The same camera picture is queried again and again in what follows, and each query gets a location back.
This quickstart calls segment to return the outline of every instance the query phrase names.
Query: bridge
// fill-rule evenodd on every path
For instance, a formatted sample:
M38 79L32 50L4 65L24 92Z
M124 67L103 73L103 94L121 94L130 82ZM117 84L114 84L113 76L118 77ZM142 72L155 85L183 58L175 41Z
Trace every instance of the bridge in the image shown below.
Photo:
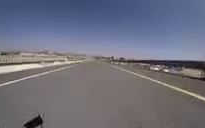
M0 75L0 128L205 128L205 81L101 61Z

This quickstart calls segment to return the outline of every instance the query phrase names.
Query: sky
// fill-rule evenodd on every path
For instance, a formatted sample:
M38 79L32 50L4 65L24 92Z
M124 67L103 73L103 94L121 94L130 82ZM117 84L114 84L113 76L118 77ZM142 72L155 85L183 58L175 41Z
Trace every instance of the sky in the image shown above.
M0 49L205 60L205 0L0 0Z

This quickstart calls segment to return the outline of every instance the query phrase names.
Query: concrete barrier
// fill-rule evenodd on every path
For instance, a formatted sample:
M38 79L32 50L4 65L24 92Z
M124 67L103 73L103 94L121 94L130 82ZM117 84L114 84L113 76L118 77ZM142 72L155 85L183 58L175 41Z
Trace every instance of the concrete barrier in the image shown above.
M80 63L82 61L70 61L70 62L53 62L53 63L39 63L39 64L21 64L21 65L10 65L10 66L0 66L0 74L23 71L28 69L36 69L43 67L51 67L63 64Z

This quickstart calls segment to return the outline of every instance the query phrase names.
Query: asphalt road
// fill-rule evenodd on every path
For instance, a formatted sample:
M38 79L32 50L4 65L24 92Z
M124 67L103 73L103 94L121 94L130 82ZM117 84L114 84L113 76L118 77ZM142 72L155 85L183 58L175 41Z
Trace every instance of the asphalt road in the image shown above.
M0 87L0 128L39 113L45 128L205 128L204 101L98 62Z

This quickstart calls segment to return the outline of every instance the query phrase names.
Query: white lane line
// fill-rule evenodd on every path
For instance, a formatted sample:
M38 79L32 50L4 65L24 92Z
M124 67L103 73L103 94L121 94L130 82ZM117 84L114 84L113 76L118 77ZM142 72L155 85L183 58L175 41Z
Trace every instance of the white lane line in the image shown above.
M114 67L114 68L116 68L116 69L119 69L119 70L121 70L121 71L123 71L123 72L127 72L127 73L130 73L130 74L132 74L132 75L139 76L139 77L141 77L141 78L150 80L150 81L152 81L152 82L155 82L155 83L157 83L157 84L163 85L163 86L168 87L168 88L170 88L170 89L173 89L173 90L175 90L175 91L178 91L178 92L187 94L187 95L192 96L192 97L194 97L194 98L197 98L197 99L199 99L199 100L205 101L205 97L204 97L204 96L195 94L195 93L193 93L193 92L189 92L189 91L187 91L187 90L184 90L184 89L175 87L175 86L173 86L173 85L170 85L170 84L167 84L167 83L164 83L164 82L161 82L161 81L152 79L152 78L150 78L150 77L147 77L147 76L144 76L144 75L141 75L141 74L138 74L138 73L135 73L135 72L132 72L132 71L129 71L129 70L126 70L126 69L117 67L117 66L112 66L112 67Z
M17 82L20 82L20 81L23 81L23 80L27 80L27 79L35 78L35 77L38 77L38 76L43 76L43 75L46 75L46 74L49 74L49 73L53 73L53 72L58 72L58 71L61 71L61 70L65 70L65 69L68 69L68 68L74 67L74 66L76 66L76 65L70 65L70 66L67 66L67 67L58 68L58 69L54 69L54 70L50 70L50 71L46 71L46 72L42 72L42 73L39 73L39 74L35 74L35 75L31 75L31 76L23 77L23 78L20 78L20 79L17 79L17 80L9 81L9 82L6 82L6 83L3 83L3 84L0 84L0 87L2 87L2 86L6 86L6 85L9 85L9 84L13 84L13 83L17 83Z

